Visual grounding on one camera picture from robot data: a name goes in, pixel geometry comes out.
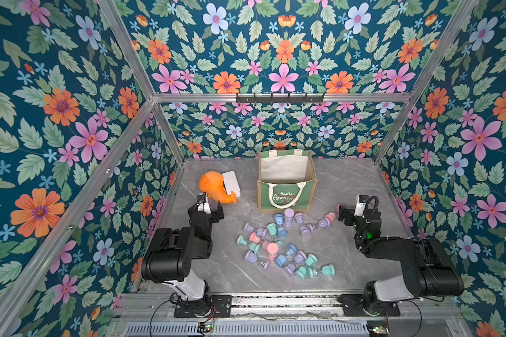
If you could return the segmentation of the large pink hourglass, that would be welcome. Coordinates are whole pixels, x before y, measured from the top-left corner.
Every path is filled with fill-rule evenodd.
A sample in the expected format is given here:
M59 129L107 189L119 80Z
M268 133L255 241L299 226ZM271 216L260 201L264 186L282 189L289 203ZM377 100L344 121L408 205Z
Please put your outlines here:
M278 255L279 246L275 242L264 242L262 244L262 248L266 251L267 257L266 260L262 261L260 264L262 266L262 269L266 271L274 263L274 260Z

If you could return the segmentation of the green canvas Christmas bag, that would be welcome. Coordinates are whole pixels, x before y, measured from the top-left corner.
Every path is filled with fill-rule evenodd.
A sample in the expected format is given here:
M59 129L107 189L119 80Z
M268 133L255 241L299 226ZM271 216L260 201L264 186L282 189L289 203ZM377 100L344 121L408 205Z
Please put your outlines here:
M317 182L310 150L259 153L257 204L260 212L309 211Z

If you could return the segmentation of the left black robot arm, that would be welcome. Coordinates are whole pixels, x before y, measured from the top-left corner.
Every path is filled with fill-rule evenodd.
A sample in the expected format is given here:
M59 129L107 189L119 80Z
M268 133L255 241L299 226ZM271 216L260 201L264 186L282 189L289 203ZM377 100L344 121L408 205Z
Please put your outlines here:
M193 272L192 261L211 256L213 224L224 219L224 212L222 204L204 192L188 209L188 216L186 227L155 231L141 264L141 276L170 286L181 300L191 302L208 298L209 286Z

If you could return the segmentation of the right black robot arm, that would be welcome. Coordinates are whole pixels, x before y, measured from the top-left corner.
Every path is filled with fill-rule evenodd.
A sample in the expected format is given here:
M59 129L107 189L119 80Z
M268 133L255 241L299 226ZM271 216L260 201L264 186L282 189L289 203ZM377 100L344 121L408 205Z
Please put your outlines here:
M382 237L381 212L372 202L376 196L359 200L353 209L337 206L337 218L354 229L356 249L366 258L395 261L400 275L367 283L358 308L374 316L386 313L400 301L428 299L442 302L465 290L461 274L436 239L416 240Z

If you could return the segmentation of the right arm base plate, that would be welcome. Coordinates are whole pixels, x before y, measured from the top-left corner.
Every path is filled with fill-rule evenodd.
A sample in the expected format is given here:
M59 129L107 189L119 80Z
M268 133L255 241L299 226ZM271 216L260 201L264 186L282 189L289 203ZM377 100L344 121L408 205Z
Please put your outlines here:
M363 295L343 294L338 297L338 303L346 317L400 317L401 312L397 302L382 302L375 297L364 299Z

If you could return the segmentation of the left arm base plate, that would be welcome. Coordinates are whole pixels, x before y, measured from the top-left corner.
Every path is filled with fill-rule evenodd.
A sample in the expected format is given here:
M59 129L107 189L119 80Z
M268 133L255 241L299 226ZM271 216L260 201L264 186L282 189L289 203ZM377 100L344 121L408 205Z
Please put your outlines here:
M180 300L174 311L175 318L208 319L211 317L228 318L231 315L233 297L230 295L212 295L194 301Z

